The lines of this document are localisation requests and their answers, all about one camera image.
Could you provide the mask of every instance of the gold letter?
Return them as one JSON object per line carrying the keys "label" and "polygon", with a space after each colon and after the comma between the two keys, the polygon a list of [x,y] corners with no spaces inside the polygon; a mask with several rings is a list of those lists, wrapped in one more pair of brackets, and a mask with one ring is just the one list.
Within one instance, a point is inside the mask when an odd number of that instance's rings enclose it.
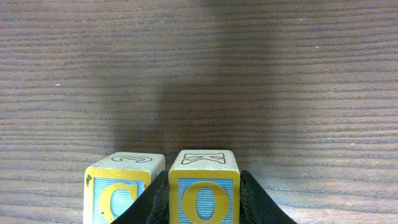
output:
{"label": "gold letter", "polygon": [[99,197],[99,209],[101,210],[101,213],[103,214],[105,220],[107,220],[109,223],[114,220],[114,216],[111,210],[111,198],[115,190],[128,190],[131,199],[137,200],[138,189],[136,184],[130,186],[128,184],[116,183],[107,186],[102,191],[101,196]]}
{"label": "gold letter", "polygon": [[[214,214],[208,221],[200,219],[197,213],[197,195],[198,191],[203,187],[211,189],[216,201]],[[184,211],[185,216],[195,224],[217,224],[223,221],[225,216],[228,214],[228,195],[224,189],[216,183],[209,181],[197,182],[189,186],[184,192],[184,195],[182,196],[182,210]]]}

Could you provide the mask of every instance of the front face of block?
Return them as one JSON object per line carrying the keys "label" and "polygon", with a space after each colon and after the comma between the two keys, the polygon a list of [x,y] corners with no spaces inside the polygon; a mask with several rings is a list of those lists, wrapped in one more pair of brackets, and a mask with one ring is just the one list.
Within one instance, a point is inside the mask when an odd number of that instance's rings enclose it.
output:
{"label": "front face of block", "polygon": [[[171,224],[239,223],[240,174],[223,170],[229,159],[216,151],[180,153],[169,172]],[[211,169],[193,170],[196,162]]]}
{"label": "front face of block", "polygon": [[141,170],[90,167],[86,170],[85,223],[111,223],[123,214],[150,184]]}

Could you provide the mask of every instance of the wooden table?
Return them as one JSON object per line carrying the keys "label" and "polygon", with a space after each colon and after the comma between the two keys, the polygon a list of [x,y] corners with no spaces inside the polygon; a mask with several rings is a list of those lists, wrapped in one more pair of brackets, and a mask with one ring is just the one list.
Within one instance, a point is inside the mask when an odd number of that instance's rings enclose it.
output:
{"label": "wooden table", "polygon": [[398,2],[3,0],[0,222],[116,151],[231,149],[298,223],[397,223]]}

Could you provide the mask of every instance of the toy block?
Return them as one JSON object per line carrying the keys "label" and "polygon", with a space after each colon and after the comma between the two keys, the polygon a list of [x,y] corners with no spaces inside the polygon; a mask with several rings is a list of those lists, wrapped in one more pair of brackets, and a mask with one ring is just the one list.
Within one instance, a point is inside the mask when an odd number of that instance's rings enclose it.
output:
{"label": "toy block", "polygon": [[165,170],[161,154],[116,152],[85,172],[84,224],[111,223]]}
{"label": "toy block", "polygon": [[170,224],[239,223],[240,173],[229,150],[182,150],[169,171]]}

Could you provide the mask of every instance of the top face of block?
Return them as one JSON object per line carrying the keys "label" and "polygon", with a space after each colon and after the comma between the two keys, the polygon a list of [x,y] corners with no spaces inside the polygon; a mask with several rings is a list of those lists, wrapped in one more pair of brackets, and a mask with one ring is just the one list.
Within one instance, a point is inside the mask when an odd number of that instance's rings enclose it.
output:
{"label": "top face of block", "polygon": [[237,170],[230,150],[182,150],[170,170]]}
{"label": "top face of block", "polygon": [[90,167],[107,169],[144,170],[154,173],[158,167],[165,166],[165,157],[162,154],[139,152],[115,152],[98,161]]}

